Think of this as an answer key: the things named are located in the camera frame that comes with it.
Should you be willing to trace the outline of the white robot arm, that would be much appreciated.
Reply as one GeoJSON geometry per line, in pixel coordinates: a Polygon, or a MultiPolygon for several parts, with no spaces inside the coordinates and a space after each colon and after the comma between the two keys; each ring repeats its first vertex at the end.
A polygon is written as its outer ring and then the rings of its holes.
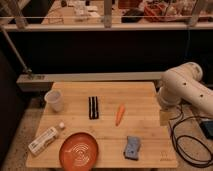
{"type": "Polygon", "coordinates": [[[176,107],[181,100],[213,116],[213,90],[200,83],[202,77],[203,70],[195,62],[170,68],[162,74],[162,86],[156,95],[161,107],[161,126],[167,125],[171,116],[169,110],[176,107]]]}

